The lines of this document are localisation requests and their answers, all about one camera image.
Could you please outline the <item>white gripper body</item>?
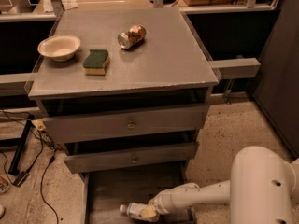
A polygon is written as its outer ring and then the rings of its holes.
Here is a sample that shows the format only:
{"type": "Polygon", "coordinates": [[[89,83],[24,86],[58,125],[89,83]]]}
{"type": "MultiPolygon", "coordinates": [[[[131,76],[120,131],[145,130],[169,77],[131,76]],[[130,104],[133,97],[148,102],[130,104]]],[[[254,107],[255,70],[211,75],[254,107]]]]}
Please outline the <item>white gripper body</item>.
{"type": "Polygon", "coordinates": [[[153,205],[159,214],[167,215],[172,207],[171,195],[168,191],[161,191],[149,200],[149,204],[153,205]]]}

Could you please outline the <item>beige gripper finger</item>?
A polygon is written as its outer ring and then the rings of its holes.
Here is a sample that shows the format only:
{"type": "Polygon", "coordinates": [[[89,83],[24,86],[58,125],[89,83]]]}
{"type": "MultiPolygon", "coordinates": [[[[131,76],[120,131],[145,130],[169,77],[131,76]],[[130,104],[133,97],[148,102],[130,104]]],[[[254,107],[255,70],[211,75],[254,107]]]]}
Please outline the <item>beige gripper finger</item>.
{"type": "Polygon", "coordinates": [[[153,205],[147,205],[142,211],[141,216],[143,218],[154,218],[157,216],[157,211],[153,205]]]}

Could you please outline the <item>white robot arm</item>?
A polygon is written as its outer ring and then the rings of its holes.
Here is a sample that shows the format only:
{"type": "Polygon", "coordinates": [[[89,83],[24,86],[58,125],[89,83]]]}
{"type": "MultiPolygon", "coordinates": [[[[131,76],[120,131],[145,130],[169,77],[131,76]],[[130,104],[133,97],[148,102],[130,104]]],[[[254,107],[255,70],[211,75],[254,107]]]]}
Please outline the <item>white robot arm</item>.
{"type": "Polygon", "coordinates": [[[231,224],[296,224],[292,209],[299,204],[299,159],[287,162],[265,147],[246,147],[236,154],[229,180],[203,188],[187,183],[149,201],[161,215],[227,203],[231,224]]]}

